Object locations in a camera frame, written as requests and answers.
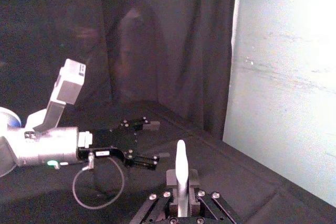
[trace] bolt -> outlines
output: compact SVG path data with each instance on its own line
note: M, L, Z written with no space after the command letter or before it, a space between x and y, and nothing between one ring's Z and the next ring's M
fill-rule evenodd
M165 197L165 198L168 198L170 196L171 196L170 191L165 191L164 194L163 194L163 197Z
M212 194L212 197L213 197L214 199L218 199L220 196L221 196L221 195L220 195L218 192L214 192L214 193Z
M150 200L155 200L156 198L157 198L156 194L151 194L151 195L149 196L149 199L150 199Z
M177 224L177 219L173 218L173 219L170 219L170 224Z
M204 219L203 218L198 218L197 219L197 224L203 224L204 223Z
M200 197L203 197L205 195L205 191L199 190L197 195L199 195Z

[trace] green led light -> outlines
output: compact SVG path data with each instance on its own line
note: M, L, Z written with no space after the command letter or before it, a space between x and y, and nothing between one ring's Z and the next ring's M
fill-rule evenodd
M50 165L50 166L55 166L55 165L58 165L58 162L56 160L49 160L47 162L47 165Z

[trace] black tablecloth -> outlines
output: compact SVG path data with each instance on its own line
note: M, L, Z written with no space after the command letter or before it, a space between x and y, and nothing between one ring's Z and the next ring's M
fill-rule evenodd
M116 126L122 119L147 116L160 121L161 127L158 132L140 132L138 150L149 155L170 153L170 157L162 158L156 171L122 166L125 190L102 210L87 210L72 196L73 177L83 164L60 170L16 168L0 178L0 223L129 223L150 193L165 189L165 172L174 169L179 139L186 143L189 167L198 170L201 188L220 192L244 223L336 223L336 208L157 103L104 106L94 114L82 112L61 124L80 130L101 129ZM109 173L112 175L106 179L116 188L120 186L112 165Z

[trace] white wall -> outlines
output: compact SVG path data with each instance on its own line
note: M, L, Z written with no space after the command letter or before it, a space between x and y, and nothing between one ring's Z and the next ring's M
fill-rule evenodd
M336 206L336 0L240 0L224 142Z

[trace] gray cable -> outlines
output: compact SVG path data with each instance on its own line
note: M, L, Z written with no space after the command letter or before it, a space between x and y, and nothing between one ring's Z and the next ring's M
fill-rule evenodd
M105 203L105 204L103 204L103 205L96 206L96 207L91 207L91 206L88 206L88 205L84 204L84 203L83 203L82 201L80 201L79 198L77 197L77 194L76 194L76 191L75 191L75 185L76 185L76 180L77 180L78 176L79 176L82 172L88 170L89 167L86 166L86 167L84 167L82 170L80 170L80 171L75 175L74 180L73 180L73 182L72 182L72 193L73 193L73 196L74 196L75 200L77 201L77 203L80 204L82 207L85 207L85 208L90 209L90 210L98 210L98 209L102 209L102 208L107 207L108 205L112 204L113 202L115 202L115 201L119 198L119 196L122 194L122 192L123 192L123 190L124 190L124 187L125 187L125 177L124 177L124 173L122 172L122 169L120 168L120 166L116 163L116 161L115 161L113 158L108 157L108 159L109 159L110 161L112 161L112 162L115 164L115 166L118 168L118 170L119 170L119 172L120 172L120 175L121 175L121 188L120 188L120 191L118 192L118 194L117 194L113 199L111 199L109 202L107 202L107 203Z

